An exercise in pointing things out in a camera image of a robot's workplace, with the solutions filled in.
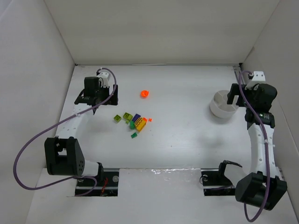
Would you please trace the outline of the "orange round lego piece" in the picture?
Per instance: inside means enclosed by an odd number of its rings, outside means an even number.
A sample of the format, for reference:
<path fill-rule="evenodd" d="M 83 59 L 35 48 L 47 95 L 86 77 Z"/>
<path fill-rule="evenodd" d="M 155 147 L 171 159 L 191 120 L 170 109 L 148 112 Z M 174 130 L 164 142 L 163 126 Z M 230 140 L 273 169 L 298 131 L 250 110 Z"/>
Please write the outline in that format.
<path fill-rule="evenodd" d="M 143 91 L 141 91 L 141 93 L 140 93 L 140 96 L 141 96 L 142 98 L 147 98 L 148 95 L 149 95 L 149 91 L 147 91 L 147 90 L 143 90 Z"/>

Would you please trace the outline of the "yellow long lego brick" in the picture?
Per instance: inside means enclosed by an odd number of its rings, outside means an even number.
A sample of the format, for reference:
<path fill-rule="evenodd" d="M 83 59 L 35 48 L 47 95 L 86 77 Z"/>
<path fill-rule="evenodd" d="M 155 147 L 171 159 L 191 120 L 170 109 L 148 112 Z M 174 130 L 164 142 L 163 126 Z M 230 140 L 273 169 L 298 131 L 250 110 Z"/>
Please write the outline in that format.
<path fill-rule="evenodd" d="M 145 120 L 141 120 L 135 127 L 138 132 L 140 132 L 145 126 L 147 122 Z"/>

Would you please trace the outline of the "yellow striped curved lego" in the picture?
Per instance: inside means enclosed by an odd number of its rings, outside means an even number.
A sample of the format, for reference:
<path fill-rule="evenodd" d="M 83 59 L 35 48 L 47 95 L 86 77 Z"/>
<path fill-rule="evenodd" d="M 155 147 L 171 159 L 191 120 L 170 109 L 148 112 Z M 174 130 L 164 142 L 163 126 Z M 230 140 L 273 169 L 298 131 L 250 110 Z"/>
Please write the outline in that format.
<path fill-rule="evenodd" d="M 146 123 L 146 121 L 144 120 L 144 118 L 139 117 L 136 121 L 135 121 L 135 127 L 139 127 L 139 126 L 143 126 Z"/>

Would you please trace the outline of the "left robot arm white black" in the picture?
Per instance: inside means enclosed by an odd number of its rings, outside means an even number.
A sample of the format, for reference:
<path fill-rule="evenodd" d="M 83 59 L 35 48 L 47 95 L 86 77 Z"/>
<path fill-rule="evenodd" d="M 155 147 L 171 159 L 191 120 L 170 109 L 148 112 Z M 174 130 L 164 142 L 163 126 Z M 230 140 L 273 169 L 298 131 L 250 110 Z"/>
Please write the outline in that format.
<path fill-rule="evenodd" d="M 85 159 L 78 139 L 88 120 L 96 113 L 96 105 L 118 104 L 116 84 L 113 85 L 113 94 L 109 93 L 110 77 L 110 72 L 97 72 L 94 77 L 85 77 L 84 89 L 74 102 L 73 118 L 65 122 L 54 138 L 46 139 L 44 148 L 49 175 L 92 176 L 97 181 L 103 180 L 102 164 Z"/>

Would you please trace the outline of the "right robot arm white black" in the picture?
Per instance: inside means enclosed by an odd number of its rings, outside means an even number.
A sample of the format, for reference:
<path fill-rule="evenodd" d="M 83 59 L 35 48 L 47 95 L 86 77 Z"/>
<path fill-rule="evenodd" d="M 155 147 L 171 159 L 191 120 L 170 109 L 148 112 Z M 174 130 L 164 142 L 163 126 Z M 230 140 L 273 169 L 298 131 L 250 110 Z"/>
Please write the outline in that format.
<path fill-rule="evenodd" d="M 277 96 L 277 89 L 269 84 L 232 84 L 227 104 L 235 97 L 237 106 L 245 107 L 245 121 L 251 143 L 251 166 L 245 172 L 240 164 L 227 162 L 223 175 L 235 187 L 238 202 L 272 210 L 287 191 L 286 181 L 281 180 L 275 165 L 273 153 L 274 115 L 271 104 Z"/>

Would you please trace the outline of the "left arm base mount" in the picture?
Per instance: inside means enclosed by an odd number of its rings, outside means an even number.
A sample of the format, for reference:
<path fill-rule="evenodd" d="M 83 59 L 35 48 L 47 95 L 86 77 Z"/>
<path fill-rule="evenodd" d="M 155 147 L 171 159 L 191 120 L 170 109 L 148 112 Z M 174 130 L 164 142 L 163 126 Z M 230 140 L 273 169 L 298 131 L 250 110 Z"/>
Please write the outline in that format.
<path fill-rule="evenodd" d="M 94 180 L 79 179 L 76 183 L 75 196 L 118 196 L 119 174 L 119 169 L 105 168 L 103 180 L 97 180 L 97 185 L 93 190 L 91 189 L 94 187 Z"/>

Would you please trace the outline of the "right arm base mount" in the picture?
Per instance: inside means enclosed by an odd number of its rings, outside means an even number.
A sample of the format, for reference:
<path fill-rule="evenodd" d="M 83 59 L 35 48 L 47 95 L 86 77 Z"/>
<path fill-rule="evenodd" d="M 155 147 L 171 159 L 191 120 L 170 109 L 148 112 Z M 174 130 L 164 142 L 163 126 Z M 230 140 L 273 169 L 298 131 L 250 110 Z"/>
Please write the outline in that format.
<path fill-rule="evenodd" d="M 218 169 L 201 169 L 199 182 L 203 186 L 204 196 L 235 195 L 232 182 L 224 175 L 220 175 Z"/>

